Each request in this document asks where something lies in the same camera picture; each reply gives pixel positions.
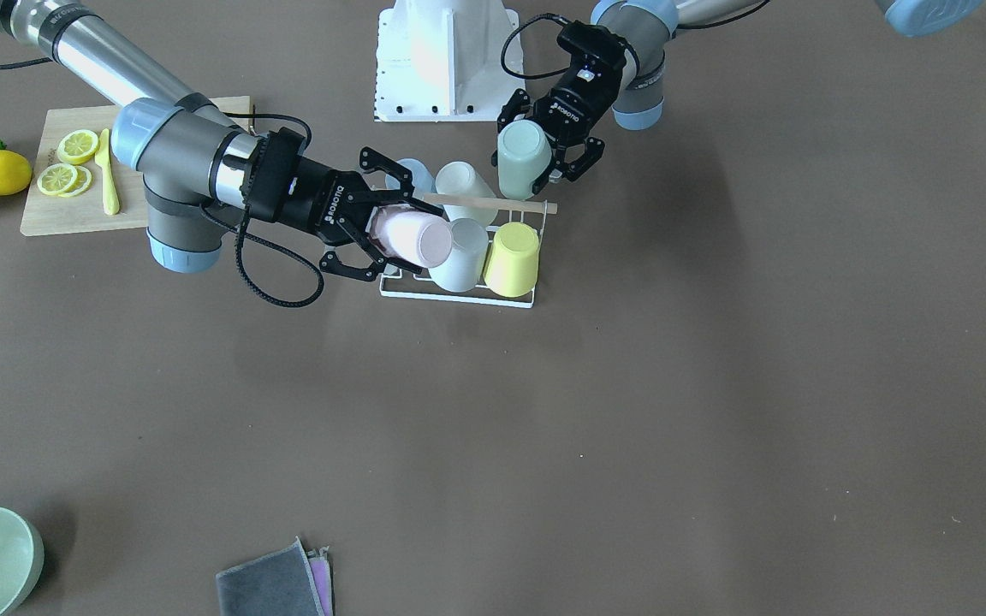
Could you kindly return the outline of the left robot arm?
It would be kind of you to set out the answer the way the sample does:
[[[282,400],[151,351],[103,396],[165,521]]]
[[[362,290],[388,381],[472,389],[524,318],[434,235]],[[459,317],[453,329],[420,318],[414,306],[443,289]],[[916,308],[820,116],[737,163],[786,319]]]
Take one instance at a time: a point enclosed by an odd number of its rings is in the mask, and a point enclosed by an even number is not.
[[[576,181],[603,155],[592,129],[608,113],[626,130],[662,115],[666,45],[680,33],[722,27],[752,15],[763,1],[599,1],[588,22],[544,13],[559,24],[567,66],[540,98],[521,87],[497,118],[490,160],[505,198],[529,199],[551,182]]]

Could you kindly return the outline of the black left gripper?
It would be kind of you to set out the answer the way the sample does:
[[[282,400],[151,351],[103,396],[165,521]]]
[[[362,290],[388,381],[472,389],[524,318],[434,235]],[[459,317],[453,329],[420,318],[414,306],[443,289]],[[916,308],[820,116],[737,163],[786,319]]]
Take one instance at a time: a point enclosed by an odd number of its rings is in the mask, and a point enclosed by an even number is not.
[[[558,35],[558,45],[570,54],[570,66],[549,93],[540,98],[540,126],[527,115],[532,98],[518,89],[497,117],[498,163],[534,164],[543,156],[543,130],[555,144],[540,175],[532,181],[532,195],[549,183],[576,181],[602,159],[606,143],[588,137],[596,122],[614,105],[627,67],[627,43],[602,25],[571,22]],[[567,160],[570,145],[583,151]]]

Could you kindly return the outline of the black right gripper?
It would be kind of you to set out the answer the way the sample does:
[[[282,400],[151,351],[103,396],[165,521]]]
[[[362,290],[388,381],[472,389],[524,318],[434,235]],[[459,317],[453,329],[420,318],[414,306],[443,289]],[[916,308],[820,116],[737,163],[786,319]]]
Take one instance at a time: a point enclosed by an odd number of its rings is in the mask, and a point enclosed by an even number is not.
[[[347,199],[352,193],[359,193],[358,204]],[[366,232],[371,210],[388,205],[425,207],[416,195],[413,172],[391,157],[364,147],[359,153],[359,172],[336,170],[302,157],[294,176],[294,191],[287,196],[287,226],[316,235],[326,245],[318,262],[324,273],[375,281],[391,266],[419,274],[421,266],[386,256]],[[337,254],[336,248],[351,243],[369,257],[366,268],[345,264]]]

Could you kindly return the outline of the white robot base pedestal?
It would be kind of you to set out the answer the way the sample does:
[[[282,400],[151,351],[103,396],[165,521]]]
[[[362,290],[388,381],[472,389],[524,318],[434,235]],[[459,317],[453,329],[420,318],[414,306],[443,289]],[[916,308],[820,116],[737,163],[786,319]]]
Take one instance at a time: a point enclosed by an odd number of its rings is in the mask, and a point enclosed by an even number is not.
[[[395,1],[378,15],[373,117],[493,122],[524,87],[520,16],[501,1]]]

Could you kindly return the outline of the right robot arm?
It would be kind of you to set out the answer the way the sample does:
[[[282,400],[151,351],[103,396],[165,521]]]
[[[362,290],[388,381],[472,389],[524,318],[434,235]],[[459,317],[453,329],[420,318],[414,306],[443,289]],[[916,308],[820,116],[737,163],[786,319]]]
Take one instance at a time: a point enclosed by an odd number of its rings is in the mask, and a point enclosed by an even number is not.
[[[413,173],[365,148],[355,171],[306,157],[304,121],[258,136],[130,43],[85,4],[0,1],[0,32],[67,68],[120,106],[107,151],[140,172],[154,260],[168,270],[211,268],[235,237],[243,281],[250,221],[281,223],[325,245],[316,263],[297,256],[324,291],[325,274],[375,281],[387,268],[442,264],[453,235],[441,207],[416,198]]]

